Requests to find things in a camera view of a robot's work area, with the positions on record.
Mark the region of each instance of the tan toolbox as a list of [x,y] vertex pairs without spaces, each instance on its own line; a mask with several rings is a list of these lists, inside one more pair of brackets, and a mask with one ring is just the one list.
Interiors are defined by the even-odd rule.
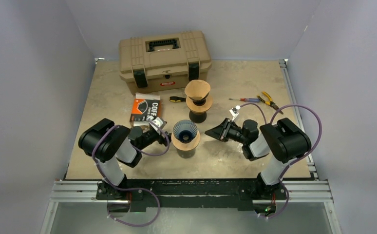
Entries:
[[201,31],[121,40],[120,77],[132,94],[184,88],[211,67]]

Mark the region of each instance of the toolbox latch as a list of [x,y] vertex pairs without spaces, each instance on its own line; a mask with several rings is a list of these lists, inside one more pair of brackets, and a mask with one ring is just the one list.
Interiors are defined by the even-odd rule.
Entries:
[[134,80],[138,88],[145,88],[148,86],[144,70],[134,71]]
[[200,64],[198,62],[188,64],[188,80],[192,81],[194,79],[199,79],[199,73]]

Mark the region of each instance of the white enclosure wall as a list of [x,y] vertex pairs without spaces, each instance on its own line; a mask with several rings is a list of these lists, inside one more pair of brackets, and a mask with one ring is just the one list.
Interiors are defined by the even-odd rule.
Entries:
[[0,0],[0,234],[39,233],[92,72],[64,0]]
[[377,233],[377,1],[322,0],[288,70],[298,102],[323,120],[314,160],[344,233]]
[[285,59],[320,0],[67,0],[95,57],[121,39],[202,30],[213,59]]

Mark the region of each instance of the beige tabletop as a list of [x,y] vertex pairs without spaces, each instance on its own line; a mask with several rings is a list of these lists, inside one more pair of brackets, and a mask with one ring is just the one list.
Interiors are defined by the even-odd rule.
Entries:
[[[134,96],[128,91],[125,82],[120,79],[118,68],[117,61],[99,61],[96,66],[66,179],[101,179],[92,159],[78,148],[79,136],[85,130],[103,118],[130,127],[129,117]],[[143,155],[134,168],[120,163],[121,169],[128,178],[252,178],[266,167],[273,157],[271,154],[250,162],[243,156],[240,143],[235,141],[223,143],[206,136],[204,132],[219,125],[226,117],[231,119],[229,109],[243,104],[228,98],[255,98],[257,94],[266,91],[278,106],[290,104],[279,63],[277,61],[214,61],[207,82],[211,85],[210,95],[214,101],[207,111],[207,119],[197,124],[201,141],[195,155],[191,158],[181,158],[176,148],[171,146],[163,156]],[[171,132],[176,122],[189,118],[189,109],[184,102],[168,101],[170,96],[184,97],[184,89],[154,94],[161,96],[162,118],[168,122],[164,130]],[[262,103],[258,105],[269,121],[275,110]],[[296,123],[292,108],[284,110],[284,115],[277,115],[275,120],[283,117],[288,117]],[[253,119],[259,125],[264,123],[261,113],[252,105],[240,110],[236,118],[237,125],[241,126],[246,119]],[[164,149],[163,145],[156,142],[144,151],[160,153]],[[310,177],[306,160],[293,165],[285,177]]]

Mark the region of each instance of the purple cable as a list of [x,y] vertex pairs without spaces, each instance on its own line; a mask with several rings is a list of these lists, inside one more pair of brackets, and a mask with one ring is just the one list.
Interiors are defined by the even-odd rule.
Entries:
[[316,118],[316,120],[318,121],[318,125],[319,125],[319,133],[318,133],[318,138],[316,139],[315,141],[315,144],[313,144],[312,148],[306,153],[304,154],[301,158],[298,158],[297,160],[291,162],[289,165],[287,165],[285,167],[285,169],[282,171],[282,173],[280,174],[279,176],[279,180],[281,181],[281,185],[284,189],[284,191],[286,192],[286,202],[284,203],[284,205],[282,206],[282,208],[276,212],[274,215],[272,216],[269,216],[269,217],[265,217],[266,219],[270,219],[270,218],[274,218],[278,215],[280,215],[286,208],[287,204],[289,203],[289,191],[287,190],[286,186],[282,183],[282,177],[283,175],[286,173],[287,169],[289,169],[289,167],[297,162],[299,162],[300,160],[304,159],[306,156],[308,156],[310,153],[313,152],[313,150],[318,146],[319,144],[319,141],[320,141],[320,137],[322,136],[322,122],[320,120],[320,117],[318,116],[318,114],[316,114],[316,112],[312,109],[310,109],[309,107],[307,106],[303,106],[303,105],[299,105],[299,104],[290,104],[290,105],[286,105],[286,106],[282,106],[281,108],[279,108],[272,116],[272,119],[270,120],[270,124],[273,123],[273,121],[275,120],[275,116],[283,109],[285,108],[288,108],[288,107],[294,107],[294,106],[297,106],[297,107],[302,107],[308,111],[310,111]]
[[272,116],[272,119],[270,120],[270,124],[273,123],[273,121],[275,120],[275,117],[276,115],[283,109],[285,108],[288,108],[288,107],[294,107],[294,106],[297,106],[297,107],[302,107],[308,111],[310,111],[316,118],[316,120],[318,121],[318,126],[319,126],[319,133],[318,133],[318,138],[316,139],[315,141],[315,144],[313,144],[312,148],[306,153],[304,154],[301,158],[298,158],[297,160],[291,162],[288,166],[285,167],[285,169],[282,171],[281,175],[280,175],[280,178],[283,177],[283,175],[286,173],[287,169],[289,169],[290,166],[292,166],[293,164],[299,162],[300,160],[304,159],[306,156],[308,156],[309,154],[311,154],[314,149],[318,146],[319,144],[319,141],[320,141],[320,137],[322,136],[322,122],[320,120],[320,117],[318,116],[318,114],[316,114],[316,112],[312,109],[310,109],[309,107],[307,106],[303,106],[303,105],[299,105],[299,104],[290,104],[290,105],[286,105],[286,106],[282,106],[281,108],[279,108]]
[[[101,143],[105,140],[105,138],[107,138],[107,136],[116,128],[118,128],[120,125],[115,125],[113,127],[111,127],[103,136],[102,138],[97,142],[97,144],[95,145],[94,149],[93,149],[93,152],[91,154],[91,157],[93,159],[93,161],[95,162],[96,166],[97,166],[97,169],[98,171],[100,172],[100,174],[102,175],[103,179],[105,179],[105,182],[107,182],[111,187],[119,190],[119,191],[135,191],[135,190],[142,190],[142,191],[146,191],[148,193],[150,193],[151,195],[153,195],[153,197],[155,198],[156,202],[157,202],[157,207],[158,207],[158,210],[157,210],[157,213],[155,214],[154,218],[147,222],[147,223],[144,223],[144,224],[132,224],[132,223],[128,223],[128,222],[125,222],[125,221],[122,221],[122,220],[119,220],[117,218],[115,218],[113,215],[111,215],[110,213],[108,213],[108,216],[110,218],[112,218],[114,221],[117,221],[119,223],[122,223],[122,224],[125,224],[127,226],[130,226],[130,227],[137,227],[137,228],[140,228],[140,227],[145,227],[145,226],[148,226],[150,224],[152,224],[157,218],[158,216],[160,215],[160,210],[161,210],[161,207],[160,207],[160,200],[158,200],[158,197],[150,190],[148,189],[145,189],[145,188],[129,188],[129,189],[122,189],[122,188],[119,188],[117,186],[115,186],[114,184],[111,183],[111,181],[109,181],[104,172],[101,170],[101,166],[99,165],[99,161],[95,158],[95,153],[98,149],[98,147],[101,145]],[[161,133],[163,133],[166,137],[166,140],[168,142],[168,146],[170,145],[170,142],[168,140],[168,137],[166,136],[166,134],[164,133],[164,131],[162,131],[162,129],[160,129]]]
[[241,105],[240,107],[242,108],[242,107],[247,106],[247,105],[255,105],[260,110],[260,112],[262,113],[264,124],[267,124],[266,116],[264,116],[263,110],[260,108],[260,106],[258,106],[256,103],[248,102],[248,103]]

